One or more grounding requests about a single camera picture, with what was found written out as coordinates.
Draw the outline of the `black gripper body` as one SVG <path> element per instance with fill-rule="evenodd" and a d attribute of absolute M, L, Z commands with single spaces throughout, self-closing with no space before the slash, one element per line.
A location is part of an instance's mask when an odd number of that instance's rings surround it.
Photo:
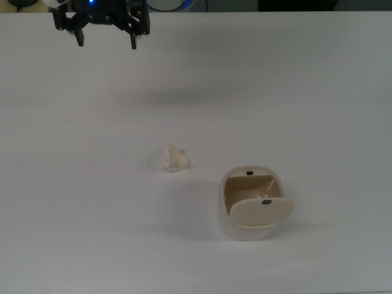
<path fill-rule="evenodd" d="M 111 20 L 120 22 L 129 20 L 126 1 L 72 1 L 72 9 L 76 14 L 87 17 L 87 20 L 94 24 L 105 24 Z"/>

